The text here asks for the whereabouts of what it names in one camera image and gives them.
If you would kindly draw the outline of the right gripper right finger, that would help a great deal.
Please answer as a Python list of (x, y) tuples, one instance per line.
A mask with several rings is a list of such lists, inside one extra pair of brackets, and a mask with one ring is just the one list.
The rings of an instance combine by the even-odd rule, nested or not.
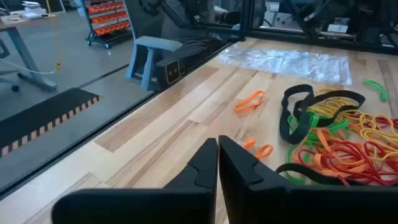
[(230, 223), (397, 223), (397, 187), (344, 186), (298, 164), (272, 170), (229, 137), (218, 141)]

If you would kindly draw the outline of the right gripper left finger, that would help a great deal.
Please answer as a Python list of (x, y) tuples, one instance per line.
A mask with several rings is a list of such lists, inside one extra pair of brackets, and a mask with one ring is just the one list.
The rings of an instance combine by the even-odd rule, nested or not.
[(151, 189), (83, 189), (52, 208), (53, 223), (214, 223), (218, 145), (208, 138), (168, 184)]

